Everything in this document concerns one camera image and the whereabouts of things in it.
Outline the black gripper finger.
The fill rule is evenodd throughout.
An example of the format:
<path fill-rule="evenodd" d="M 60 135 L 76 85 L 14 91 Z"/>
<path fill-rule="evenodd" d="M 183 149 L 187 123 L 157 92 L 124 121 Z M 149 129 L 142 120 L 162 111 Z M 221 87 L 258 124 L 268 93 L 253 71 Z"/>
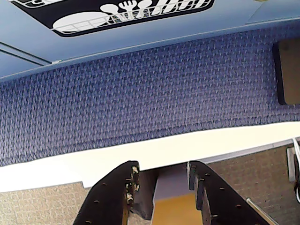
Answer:
<path fill-rule="evenodd" d="M 265 225 L 260 216 L 223 178 L 200 161 L 188 163 L 188 188 L 204 225 Z"/>
<path fill-rule="evenodd" d="M 127 161 L 100 179 L 87 194 L 75 225 L 126 225 L 130 212 L 152 219 L 155 171 Z"/>

